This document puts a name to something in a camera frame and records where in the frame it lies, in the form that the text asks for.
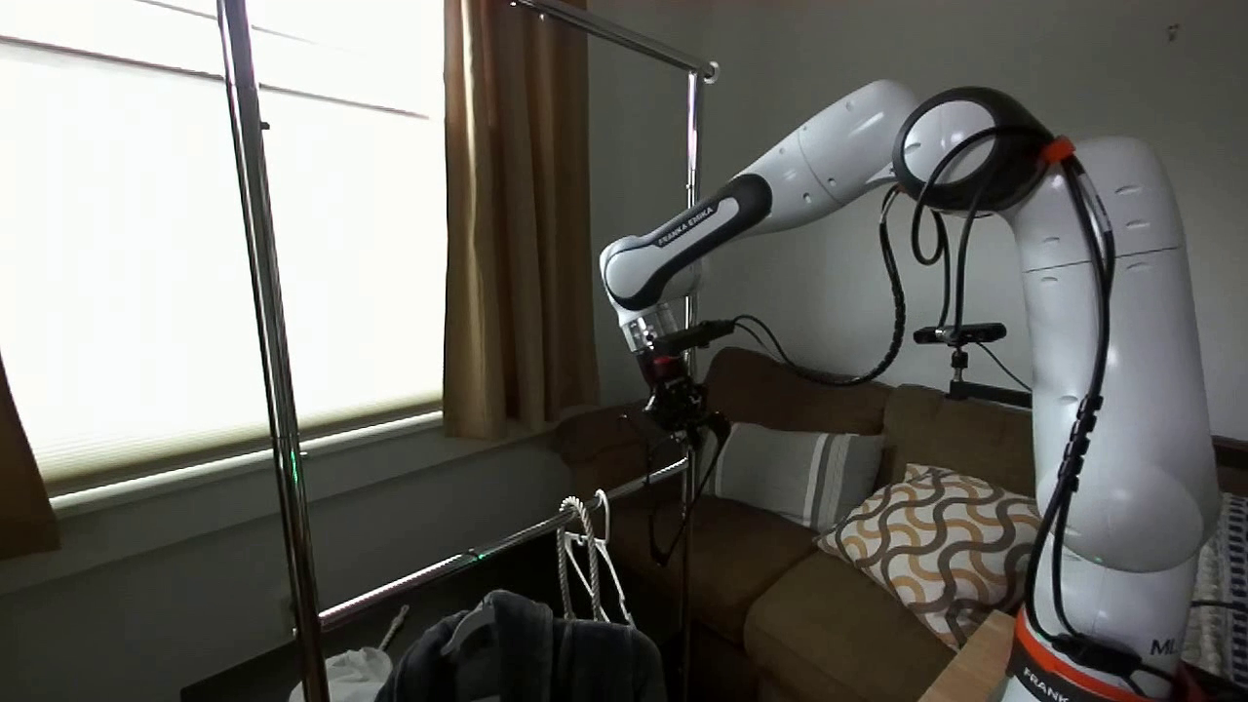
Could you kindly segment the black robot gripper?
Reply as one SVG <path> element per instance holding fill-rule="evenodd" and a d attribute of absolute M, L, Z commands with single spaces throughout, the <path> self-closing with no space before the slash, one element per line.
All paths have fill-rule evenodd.
<path fill-rule="evenodd" d="M 691 434 L 704 423 L 704 387 L 691 374 L 678 350 L 643 350 L 638 371 L 648 380 L 643 413 L 652 423 L 662 434 Z"/>

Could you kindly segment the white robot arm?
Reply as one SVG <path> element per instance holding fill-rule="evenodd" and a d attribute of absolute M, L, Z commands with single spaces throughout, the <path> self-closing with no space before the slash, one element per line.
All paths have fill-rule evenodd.
<path fill-rule="evenodd" d="M 1145 142 L 1063 140 L 984 84 L 856 84 L 720 192 L 600 249 L 600 288 L 652 396 L 691 396 L 695 335 L 666 302 L 696 256 L 882 181 L 921 211 L 999 213 L 1016 241 L 1039 536 L 1003 702 L 1189 702 L 1181 635 L 1216 458 L 1184 231 Z"/>

